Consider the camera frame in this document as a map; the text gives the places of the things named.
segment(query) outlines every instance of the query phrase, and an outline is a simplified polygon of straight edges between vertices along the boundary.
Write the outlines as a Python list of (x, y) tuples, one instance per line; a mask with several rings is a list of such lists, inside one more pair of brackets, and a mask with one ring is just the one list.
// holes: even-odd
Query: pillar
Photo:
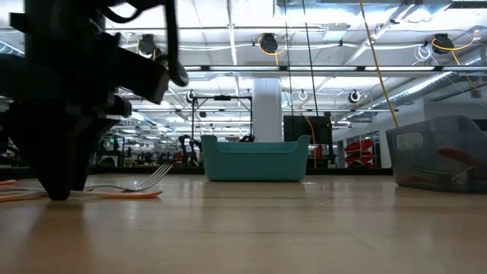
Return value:
[(259, 142), (282, 142), (281, 96), (278, 78), (253, 80), (253, 134)]

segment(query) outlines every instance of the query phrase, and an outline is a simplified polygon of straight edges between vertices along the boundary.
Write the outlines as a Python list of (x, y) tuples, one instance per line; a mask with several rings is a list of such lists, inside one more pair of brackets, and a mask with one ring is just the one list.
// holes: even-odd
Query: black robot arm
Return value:
[[(11, 26), (25, 33), (25, 58), (0, 54), (0, 95), (13, 99), (0, 126), (51, 199), (84, 189), (97, 141), (119, 122), (112, 115), (132, 113), (118, 87), (159, 104), (169, 80), (188, 84), (178, 61), (174, 1), (24, 0), (25, 12), (11, 14)], [(129, 18), (110, 10), (124, 2), (136, 9)], [(119, 33), (105, 33), (104, 15), (126, 23), (158, 5), (166, 11), (167, 66), (120, 48)], [(32, 142), (32, 132), (47, 134)]]

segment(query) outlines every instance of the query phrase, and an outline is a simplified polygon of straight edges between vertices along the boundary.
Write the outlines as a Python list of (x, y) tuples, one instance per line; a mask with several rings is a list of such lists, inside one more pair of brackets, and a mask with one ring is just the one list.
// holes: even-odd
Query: wall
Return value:
[(487, 119), (487, 104), (430, 103), (425, 105), (425, 118), (447, 115), (464, 115), (470, 119)]
[[(396, 113), (400, 126), (409, 125), (425, 120), (424, 101), (422, 98), (415, 100), (413, 105), (397, 107)], [(394, 127), (394, 121), (390, 113), (379, 113), (372, 118), (372, 123), (353, 123), (351, 129), (340, 129), (333, 133), (333, 141), (346, 140), (357, 135), (379, 131), (380, 134), (380, 160), (382, 168), (391, 167), (389, 148), (387, 146), (386, 130)]]

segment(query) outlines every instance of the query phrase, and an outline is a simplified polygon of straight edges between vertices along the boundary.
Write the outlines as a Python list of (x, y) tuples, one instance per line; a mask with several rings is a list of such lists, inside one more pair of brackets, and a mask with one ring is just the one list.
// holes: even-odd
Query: black pole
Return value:
[(125, 167), (125, 137), (122, 137), (122, 167)]
[(253, 128), (253, 97), (250, 99), (250, 134), (252, 135)]
[(304, 0), (303, 2), (303, 13), (305, 16), (304, 26), (306, 28), (306, 38), (307, 38), (307, 52), (310, 57), (310, 68), (311, 68), (311, 83), (313, 84), (313, 97), (314, 97), (314, 107), (317, 111), (317, 123), (320, 126), (320, 114), (318, 113), (318, 103), (317, 103), (317, 91), (314, 86), (314, 71), (313, 71), (313, 58), (311, 57), (311, 48), (310, 48), (310, 33), (307, 29), (307, 22), (306, 22), (306, 8), (304, 7)]
[[(286, 5), (287, 1), (284, 1), (284, 13), (288, 14), (288, 6)], [(297, 141), (296, 134), (294, 131), (294, 101), (292, 99), (292, 83), (291, 83), (291, 57), (289, 56), (289, 34), (288, 34), (288, 20), (286, 19), (286, 46), (288, 47), (288, 72), (289, 72), (289, 95), (291, 96), (291, 128), (292, 128), (292, 139), (293, 141)]]
[(195, 101), (196, 98), (191, 101), (191, 138), (193, 140), (195, 138)]
[(329, 162), (331, 164), (335, 164), (335, 152), (333, 152), (333, 129), (332, 129), (332, 126), (333, 126), (333, 124), (331, 123), (331, 121), (329, 121), (329, 126), (327, 126), (327, 129), (328, 129), (328, 156), (329, 156)]

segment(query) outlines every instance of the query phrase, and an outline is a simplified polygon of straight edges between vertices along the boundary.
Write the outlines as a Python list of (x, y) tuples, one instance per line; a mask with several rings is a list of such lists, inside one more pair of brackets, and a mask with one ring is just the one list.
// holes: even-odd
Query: teal plastic bin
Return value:
[(205, 174), (212, 181), (299, 181), (306, 175), (310, 136), (296, 142), (217, 142), (201, 137)]

